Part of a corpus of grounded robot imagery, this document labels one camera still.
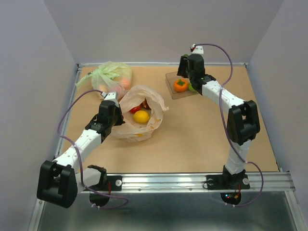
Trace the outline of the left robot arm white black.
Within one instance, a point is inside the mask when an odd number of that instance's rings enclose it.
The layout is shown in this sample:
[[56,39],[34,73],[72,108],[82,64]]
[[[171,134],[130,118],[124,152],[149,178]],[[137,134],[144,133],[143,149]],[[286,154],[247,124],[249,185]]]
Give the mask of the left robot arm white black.
[[46,160],[40,167],[37,198],[64,208],[69,208],[77,194],[87,189],[97,192],[110,189],[104,167],[90,165],[84,168],[84,159],[110,135],[113,126],[124,123],[116,99],[105,99],[98,113],[85,126],[80,137],[53,161]]

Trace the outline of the green plastic bag with fruit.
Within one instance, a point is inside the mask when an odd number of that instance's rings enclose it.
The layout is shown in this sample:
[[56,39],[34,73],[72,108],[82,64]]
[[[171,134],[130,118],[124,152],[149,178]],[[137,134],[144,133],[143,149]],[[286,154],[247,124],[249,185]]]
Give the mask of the green plastic bag with fruit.
[[90,80],[94,90],[115,91],[117,98],[121,99],[131,89],[131,79],[132,69],[129,65],[108,61],[88,72],[75,86],[79,89]]

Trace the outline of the clear plastic box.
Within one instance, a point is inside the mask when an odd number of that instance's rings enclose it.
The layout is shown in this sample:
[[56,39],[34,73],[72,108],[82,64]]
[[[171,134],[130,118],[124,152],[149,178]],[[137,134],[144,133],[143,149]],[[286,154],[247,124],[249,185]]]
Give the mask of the clear plastic box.
[[[179,78],[186,79],[188,83],[191,82],[192,87],[196,90],[196,92],[191,92],[188,89],[184,92],[175,92],[173,85],[174,82]],[[202,94],[202,86],[211,80],[213,80],[212,76],[206,74],[202,78],[193,78],[193,79],[189,79],[188,77],[180,77],[177,75],[177,72],[171,72],[166,74],[166,85],[172,99],[180,99],[196,94]]]

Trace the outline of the orange translucent plastic bag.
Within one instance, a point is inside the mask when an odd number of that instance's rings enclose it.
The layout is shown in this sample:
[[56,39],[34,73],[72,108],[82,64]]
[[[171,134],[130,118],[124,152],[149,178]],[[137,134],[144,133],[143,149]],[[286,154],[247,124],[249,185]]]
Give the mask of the orange translucent plastic bag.
[[[150,119],[146,123],[137,123],[133,119],[130,109],[147,101],[150,109],[147,112]],[[162,96],[152,88],[145,85],[133,86],[119,103],[125,123],[112,128],[111,136],[126,142],[144,141],[151,137],[152,133],[162,123],[164,112],[168,110]]]

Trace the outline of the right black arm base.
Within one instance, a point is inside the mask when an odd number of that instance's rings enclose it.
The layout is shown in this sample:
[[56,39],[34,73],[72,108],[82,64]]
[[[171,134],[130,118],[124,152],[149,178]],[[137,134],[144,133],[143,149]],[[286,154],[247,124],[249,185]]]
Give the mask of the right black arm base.
[[202,187],[210,191],[221,191],[220,197],[224,203],[237,206],[242,199],[241,191],[250,189],[250,183],[245,173],[222,173],[206,175]]

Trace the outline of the red orange fruit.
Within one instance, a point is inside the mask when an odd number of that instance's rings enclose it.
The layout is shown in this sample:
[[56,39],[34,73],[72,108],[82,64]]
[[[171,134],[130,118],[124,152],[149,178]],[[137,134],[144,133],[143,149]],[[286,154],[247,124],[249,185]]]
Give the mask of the red orange fruit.
[[130,109],[130,113],[135,114],[137,111],[140,111],[142,109],[141,105],[135,106],[132,109]]

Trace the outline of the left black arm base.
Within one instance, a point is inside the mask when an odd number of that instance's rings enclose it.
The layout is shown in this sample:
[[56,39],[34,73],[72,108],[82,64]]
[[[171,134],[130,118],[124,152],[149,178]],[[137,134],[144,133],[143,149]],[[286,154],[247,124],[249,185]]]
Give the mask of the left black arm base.
[[[92,190],[104,191],[107,194],[111,194],[112,191],[118,192],[122,190],[122,176],[107,176],[105,180],[99,182],[97,185],[90,186]],[[97,195],[93,192],[89,196],[90,202],[95,205],[105,206],[111,199],[109,197]]]

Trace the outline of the orange persimmon with green calyx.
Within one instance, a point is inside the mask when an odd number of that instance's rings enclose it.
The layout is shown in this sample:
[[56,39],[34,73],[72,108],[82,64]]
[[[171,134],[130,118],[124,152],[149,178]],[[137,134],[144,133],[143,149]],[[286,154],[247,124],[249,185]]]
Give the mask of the orange persimmon with green calyx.
[[179,78],[174,82],[174,90],[175,92],[184,92],[189,88],[189,83],[184,78]]

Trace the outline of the green bumpy fruit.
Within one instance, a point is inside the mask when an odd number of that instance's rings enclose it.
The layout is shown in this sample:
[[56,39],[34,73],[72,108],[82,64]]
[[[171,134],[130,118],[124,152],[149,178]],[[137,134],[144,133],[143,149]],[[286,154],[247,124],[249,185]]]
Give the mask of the green bumpy fruit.
[[196,90],[193,88],[191,82],[189,83],[188,90],[190,90],[191,92],[196,92]]

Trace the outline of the yellow fruit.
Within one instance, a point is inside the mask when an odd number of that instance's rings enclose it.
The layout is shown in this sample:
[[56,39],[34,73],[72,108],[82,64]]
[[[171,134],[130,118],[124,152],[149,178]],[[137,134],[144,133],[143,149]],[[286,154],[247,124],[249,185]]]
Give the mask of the yellow fruit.
[[144,124],[144,123],[148,123],[148,121],[150,120],[150,115],[146,111],[139,110],[134,113],[133,119],[137,123]]

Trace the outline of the aluminium front rail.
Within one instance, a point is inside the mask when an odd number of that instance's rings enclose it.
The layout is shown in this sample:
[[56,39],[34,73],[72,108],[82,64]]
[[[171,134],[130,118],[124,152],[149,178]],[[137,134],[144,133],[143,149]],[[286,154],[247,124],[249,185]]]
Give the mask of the aluminium front rail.
[[118,193],[205,193],[294,191],[288,172],[248,172],[232,186],[221,186],[218,173],[108,174],[111,191]]

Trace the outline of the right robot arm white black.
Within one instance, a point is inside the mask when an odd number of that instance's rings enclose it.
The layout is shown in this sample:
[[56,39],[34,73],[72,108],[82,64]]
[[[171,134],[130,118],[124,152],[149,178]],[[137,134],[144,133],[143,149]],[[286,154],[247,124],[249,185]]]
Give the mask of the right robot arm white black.
[[224,89],[211,75],[205,73],[204,60],[199,54],[180,58],[178,76],[188,78],[192,88],[219,106],[223,127],[230,144],[222,184],[232,188],[239,182],[237,174],[245,170],[246,156],[251,142],[260,132],[257,104],[245,101]]

